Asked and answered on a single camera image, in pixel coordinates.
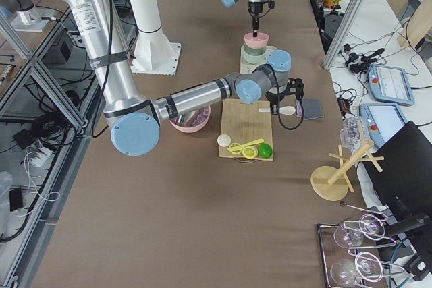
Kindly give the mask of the white ceramic spoon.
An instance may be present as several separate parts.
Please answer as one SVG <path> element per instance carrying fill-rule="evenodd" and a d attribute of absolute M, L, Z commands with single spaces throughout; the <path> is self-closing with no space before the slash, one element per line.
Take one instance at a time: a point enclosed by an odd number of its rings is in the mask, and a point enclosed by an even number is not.
<path fill-rule="evenodd" d="M 267 107 L 263 107 L 259 109 L 260 113 L 271 113 L 271 109 Z M 293 106 L 284 106 L 279 108 L 279 113 L 281 115 L 293 115 L 295 114 L 296 109 Z"/>

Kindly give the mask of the yellow plastic spoon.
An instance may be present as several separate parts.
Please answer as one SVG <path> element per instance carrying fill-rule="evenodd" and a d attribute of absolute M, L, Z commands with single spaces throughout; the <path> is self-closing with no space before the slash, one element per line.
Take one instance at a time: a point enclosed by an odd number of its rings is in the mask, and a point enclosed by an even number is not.
<path fill-rule="evenodd" d="M 259 138 L 259 139 L 247 142 L 245 144 L 237 144 L 237 145 L 229 146 L 229 148 L 227 150 L 229 152 L 241 151 L 244 148 L 246 148 L 247 146 L 254 146 L 256 144 L 262 144 L 263 142 L 264 142 L 264 139 L 263 138 Z"/>

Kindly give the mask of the green bowl stack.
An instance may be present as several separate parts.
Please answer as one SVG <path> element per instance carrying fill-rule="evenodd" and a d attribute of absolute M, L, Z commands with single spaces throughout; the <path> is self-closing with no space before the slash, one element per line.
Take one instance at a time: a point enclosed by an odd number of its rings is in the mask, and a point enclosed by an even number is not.
<path fill-rule="evenodd" d="M 261 47 L 259 49 L 253 49 L 246 44 L 242 45 L 241 54 L 242 58 L 248 64 L 264 64 L 267 62 L 267 46 Z"/>

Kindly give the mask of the pink bowl with ice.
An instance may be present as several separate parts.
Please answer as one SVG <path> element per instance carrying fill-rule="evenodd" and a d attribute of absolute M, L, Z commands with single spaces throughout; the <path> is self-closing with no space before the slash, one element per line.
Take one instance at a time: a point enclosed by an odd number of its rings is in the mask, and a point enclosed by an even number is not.
<path fill-rule="evenodd" d="M 205 107 L 201 107 L 196 111 L 195 116 L 184 126 L 180 126 L 177 124 L 177 118 L 171 119 L 169 122 L 172 124 L 174 128 L 177 130 L 184 132 L 184 133 L 194 133 L 199 130 L 201 130 L 204 126 L 206 126 L 210 114 L 211 114 L 211 107 L 209 105 Z"/>

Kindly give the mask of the grey folded cloth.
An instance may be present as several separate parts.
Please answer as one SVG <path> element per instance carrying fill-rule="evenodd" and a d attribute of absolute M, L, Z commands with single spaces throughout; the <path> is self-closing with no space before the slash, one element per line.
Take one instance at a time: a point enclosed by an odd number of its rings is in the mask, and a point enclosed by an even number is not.
<path fill-rule="evenodd" d="M 324 118 L 323 107 L 318 99 L 304 98 L 302 105 L 296 101 L 296 113 L 298 117 L 304 117 L 304 120 L 322 119 Z"/>

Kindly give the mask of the bamboo cutting board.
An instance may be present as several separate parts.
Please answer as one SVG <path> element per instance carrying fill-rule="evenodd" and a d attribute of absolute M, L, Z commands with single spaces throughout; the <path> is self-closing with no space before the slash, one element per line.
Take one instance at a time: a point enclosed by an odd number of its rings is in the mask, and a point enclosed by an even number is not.
<path fill-rule="evenodd" d="M 269 108 L 265 100 L 246 104 L 240 99 L 225 99 L 222 104 L 221 134 L 227 134 L 231 143 L 245 144 L 259 138 L 273 148 L 271 114 L 260 113 L 259 109 Z"/>

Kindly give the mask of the green lime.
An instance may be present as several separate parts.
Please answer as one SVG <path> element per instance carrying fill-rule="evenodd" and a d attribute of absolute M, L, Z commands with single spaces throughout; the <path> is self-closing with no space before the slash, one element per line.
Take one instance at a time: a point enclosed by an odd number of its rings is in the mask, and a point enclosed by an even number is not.
<path fill-rule="evenodd" d="M 273 149 L 268 143 L 262 143 L 259 146 L 259 155 L 264 159 L 269 159 L 273 156 Z"/>

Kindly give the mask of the white round lid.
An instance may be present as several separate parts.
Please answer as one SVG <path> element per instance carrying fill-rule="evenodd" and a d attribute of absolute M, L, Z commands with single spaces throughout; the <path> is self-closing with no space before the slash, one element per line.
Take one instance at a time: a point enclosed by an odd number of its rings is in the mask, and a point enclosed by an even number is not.
<path fill-rule="evenodd" d="M 227 134 L 220 134 L 217 137 L 217 143 L 220 147 L 228 147 L 232 142 L 232 139 Z"/>

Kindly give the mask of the clear glass mug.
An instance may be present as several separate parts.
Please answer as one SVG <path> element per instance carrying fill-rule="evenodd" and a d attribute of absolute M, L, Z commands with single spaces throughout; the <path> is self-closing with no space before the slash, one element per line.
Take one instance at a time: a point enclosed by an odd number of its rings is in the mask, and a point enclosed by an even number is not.
<path fill-rule="evenodd" d="M 343 121 L 343 128 L 340 131 L 340 139 L 343 147 L 354 152 L 369 138 L 370 136 L 365 118 L 354 116 Z"/>

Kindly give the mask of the metal scoop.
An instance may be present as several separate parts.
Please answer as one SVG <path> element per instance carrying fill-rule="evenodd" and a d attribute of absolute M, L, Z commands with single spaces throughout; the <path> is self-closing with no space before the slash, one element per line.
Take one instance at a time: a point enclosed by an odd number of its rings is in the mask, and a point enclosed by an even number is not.
<path fill-rule="evenodd" d="M 191 112 L 188 112 L 184 115 L 180 115 L 177 118 L 177 124 L 180 126 L 186 125 L 195 116 L 195 114 L 196 114 L 196 111 L 191 111 Z"/>

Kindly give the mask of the blue teach pendant far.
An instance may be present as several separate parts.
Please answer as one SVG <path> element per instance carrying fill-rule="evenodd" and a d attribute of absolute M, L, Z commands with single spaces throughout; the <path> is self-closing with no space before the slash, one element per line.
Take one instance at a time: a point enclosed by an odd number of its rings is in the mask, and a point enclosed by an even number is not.
<path fill-rule="evenodd" d="M 375 100 L 404 106 L 415 104 L 405 69 L 372 64 L 368 71 L 368 80 Z"/>

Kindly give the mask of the black monitor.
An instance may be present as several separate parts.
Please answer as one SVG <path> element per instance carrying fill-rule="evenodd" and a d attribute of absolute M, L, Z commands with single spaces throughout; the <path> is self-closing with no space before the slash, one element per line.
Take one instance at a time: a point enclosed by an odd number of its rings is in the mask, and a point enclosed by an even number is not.
<path fill-rule="evenodd" d="M 399 217 L 431 216 L 431 143 L 422 131 L 409 121 L 376 155 L 383 171 L 365 168 L 379 201 Z"/>

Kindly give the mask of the wine glass rack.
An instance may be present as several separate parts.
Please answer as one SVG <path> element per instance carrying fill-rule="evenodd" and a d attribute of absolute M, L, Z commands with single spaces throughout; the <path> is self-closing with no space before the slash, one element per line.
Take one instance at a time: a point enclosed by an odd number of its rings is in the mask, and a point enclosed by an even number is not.
<path fill-rule="evenodd" d="M 319 251 L 326 287 L 375 287 L 406 270 L 393 261 L 380 260 L 378 248 L 397 243 L 385 234 L 384 220 L 364 214 L 338 224 L 317 224 Z"/>

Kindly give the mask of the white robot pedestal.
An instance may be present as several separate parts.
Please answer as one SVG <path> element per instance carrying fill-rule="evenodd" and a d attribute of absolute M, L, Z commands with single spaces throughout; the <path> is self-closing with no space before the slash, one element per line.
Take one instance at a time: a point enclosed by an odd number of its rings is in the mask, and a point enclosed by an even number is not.
<path fill-rule="evenodd" d="M 130 3 L 138 28 L 132 71 L 137 74 L 174 75 L 182 46 L 170 42 L 164 34 L 157 0 L 130 0 Z"/>

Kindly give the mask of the aluminium frame post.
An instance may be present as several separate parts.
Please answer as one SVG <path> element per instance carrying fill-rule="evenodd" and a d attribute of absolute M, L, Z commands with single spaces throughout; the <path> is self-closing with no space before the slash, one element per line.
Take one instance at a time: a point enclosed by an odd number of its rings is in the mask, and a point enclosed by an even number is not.
<path fill-rule="evenodd" d="M 341 21 L 341 24 L 331 42 L 331 45 L 327 51 L 327 54 L 323 60 L 323 68 L 329 70 L 333 65 L 340 47 L 343 45 L 345 38 L 347 37 L 351 27 L 354 23 L 357 13 L 361 9 L 365 0 L 350 0 L 345 15 Z"/>

